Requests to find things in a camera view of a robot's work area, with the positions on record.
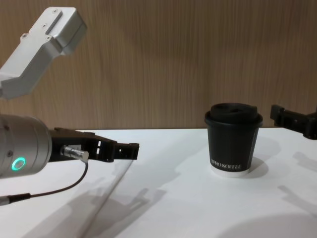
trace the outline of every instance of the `table surface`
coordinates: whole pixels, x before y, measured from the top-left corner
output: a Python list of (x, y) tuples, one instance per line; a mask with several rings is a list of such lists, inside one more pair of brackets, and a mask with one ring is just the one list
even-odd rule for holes
[(84, 237), (317, 237), (316, 141), (260, 129), (251, 172), (223, 178), (211, 170), (205, 129), (128, 133), (139, 158)]
[[(214, 174), (205, 129), (104, 130), (140, 143), (138, 160), (90, 161), (77, 187), (0, 207), (6, 238), (315, 238), (316, 141), (263, 128), (251, 172)], [(82, 163), (0, 180), (0, 195), (43, 192), (77, 180)]]

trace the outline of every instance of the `green led ring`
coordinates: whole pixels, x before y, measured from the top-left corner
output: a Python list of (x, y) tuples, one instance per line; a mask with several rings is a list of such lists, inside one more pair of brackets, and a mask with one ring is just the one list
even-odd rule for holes
[[(23, 165), (21, 165), (19, 168), (15, 167), (15, 165), (16, 165), (17, 163), (21, 162), (21, 161), (23, 162)], [(19, 157), (19, 158), (17, 158), (15, 161), (13, 161), (12, 166), (11, 166), (11, 169), (12, 169), (13, 171), (18, 171), (18, 170), (20, 170), (21, 168), (23, 168), (23, 167), (25, 166), (25, 164), (26, 164), (25, 158)]]

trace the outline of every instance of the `cable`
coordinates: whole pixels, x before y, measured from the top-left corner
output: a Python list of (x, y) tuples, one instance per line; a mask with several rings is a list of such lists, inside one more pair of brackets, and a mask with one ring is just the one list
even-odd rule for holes
[(42, 197), (42, 196), (47, 196), (47, 195), (51, 195), (51, 194), (55, 194), (55, 193), (69, 190), (69, 189), (73, 188), (74, 186), (76, 186), (77, 184), (79, 184), (84, 179), (87, 171), (88, 171), (88, 163), (85, 163), (85, 170), (84, 170), (83, 174), (81, 175), (81, 177), (72, 185), (65, 187), (65, 188), (62, 188), (62, 189), (54, 190), (51, 192), (38, 193), (38, 194), (23, 193), (23, 194), (17, 194), (17, 195), (2, 196), (2, 197), (0, 197), (0, 206), (7, 205), (7, 204), (10, 204), (12, 202), (18, 202), (18, 201), (30, 199), (33, 197)]

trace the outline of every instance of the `black paper cup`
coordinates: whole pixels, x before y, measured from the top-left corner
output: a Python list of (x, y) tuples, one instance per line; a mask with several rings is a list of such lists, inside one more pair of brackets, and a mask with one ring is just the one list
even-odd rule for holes
[(263, 123), (257, 107), (239, 103), (217, 104), (205, 114), (205, 122), (213, 170), (226, 177), (247, 174)]

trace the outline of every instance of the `wood grain panel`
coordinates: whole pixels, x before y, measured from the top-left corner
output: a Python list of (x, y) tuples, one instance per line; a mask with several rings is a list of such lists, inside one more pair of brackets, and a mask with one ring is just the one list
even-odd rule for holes
[(74, 6), (88, 32), (31, 95), (0, 112), (49, 127), (205, 127), (212, 104), (317, 104), (315, 0), (1, 0), (0, 65), (48, 6)]

